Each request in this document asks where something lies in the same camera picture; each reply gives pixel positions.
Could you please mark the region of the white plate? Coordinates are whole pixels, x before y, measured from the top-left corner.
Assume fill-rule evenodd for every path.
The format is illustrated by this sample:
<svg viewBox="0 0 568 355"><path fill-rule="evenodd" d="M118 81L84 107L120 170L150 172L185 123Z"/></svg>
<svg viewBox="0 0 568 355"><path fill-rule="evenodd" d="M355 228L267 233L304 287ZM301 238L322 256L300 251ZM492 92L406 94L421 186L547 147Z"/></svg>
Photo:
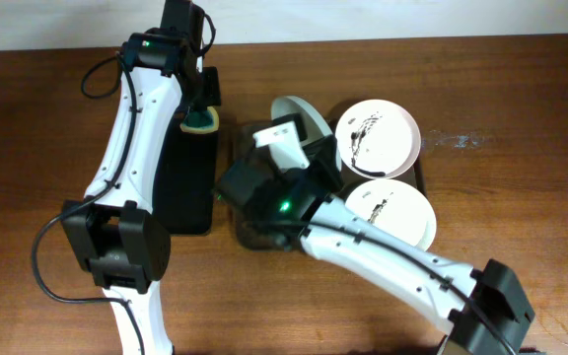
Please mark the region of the white plate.
<svg viewBox="0 0 568 355"><path fill-rule="evenodd" d="M324 117L307 101L297 96L282 96L276 98L270 108L271 119L275 120L288 114L301 116L304 134L300 135L300 144L307 158L311 161L320 151L320 144L325 144L325 138L336 138ZM341 172L342 160L338 148L333 148L329 156L334 160L336 169Z"/></svg>

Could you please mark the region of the yellow green sponge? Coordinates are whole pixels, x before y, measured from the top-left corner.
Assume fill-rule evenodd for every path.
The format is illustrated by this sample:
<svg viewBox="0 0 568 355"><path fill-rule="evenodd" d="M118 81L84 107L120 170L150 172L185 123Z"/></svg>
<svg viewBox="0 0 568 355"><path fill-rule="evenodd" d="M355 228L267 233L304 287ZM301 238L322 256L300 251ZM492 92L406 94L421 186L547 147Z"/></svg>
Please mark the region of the yellow green sponge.
<svg viewBox="0 0 568 355"><path fill-rule="evenodd" d="M210 134L219 130L220 120L216 109L209 106L205 110L192 110L188 113L179 128L189 134Z"/></svg>

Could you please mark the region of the cream plate front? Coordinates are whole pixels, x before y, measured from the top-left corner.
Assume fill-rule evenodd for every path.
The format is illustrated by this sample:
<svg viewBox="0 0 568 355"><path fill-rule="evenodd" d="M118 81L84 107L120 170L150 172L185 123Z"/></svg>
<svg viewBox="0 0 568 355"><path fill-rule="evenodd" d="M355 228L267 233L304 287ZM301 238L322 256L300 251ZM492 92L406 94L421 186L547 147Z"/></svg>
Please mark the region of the cream plate front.
<svg viewBox="0 0 568 355"><path fill-rule="evenodd" d="M346 207L368 222L422 250L432 244L437 219L428 199L415 187L396 179L366 181L345 199Z"/></svg>

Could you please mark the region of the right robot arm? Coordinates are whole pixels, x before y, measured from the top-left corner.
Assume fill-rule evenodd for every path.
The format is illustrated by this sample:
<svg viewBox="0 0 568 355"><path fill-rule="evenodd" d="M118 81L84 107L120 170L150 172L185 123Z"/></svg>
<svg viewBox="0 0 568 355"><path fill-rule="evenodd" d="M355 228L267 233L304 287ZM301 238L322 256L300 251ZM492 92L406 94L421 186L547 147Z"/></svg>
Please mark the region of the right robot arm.
<svg viewBox="0 0 568 355"><path fill-rule="evenodd" d="M515 272L411 246L349 210L337 140L298 114L255 131L216 194L236 213L248 249L298 250L394 295L444 333L441 354L518 354L534 311Z"/></svg>

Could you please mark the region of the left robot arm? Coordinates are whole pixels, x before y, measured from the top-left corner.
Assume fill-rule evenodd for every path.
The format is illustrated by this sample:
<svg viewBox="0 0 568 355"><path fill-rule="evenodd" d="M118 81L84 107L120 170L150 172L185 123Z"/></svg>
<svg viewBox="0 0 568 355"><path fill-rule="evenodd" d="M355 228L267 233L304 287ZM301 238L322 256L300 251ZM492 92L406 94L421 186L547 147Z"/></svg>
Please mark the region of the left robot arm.
<svg viewBox="0 0 568 355"><path fill-rule="evenodd" d="M168 1L161 23L134 33L115 56L121 102L102 163L61 224L82 270L111 304L125 354L171 354L161 303L171 234L153 215L155 175L173 120L192 136L214 133L216 68L203 64L213 22L191 1Z"/></svg>

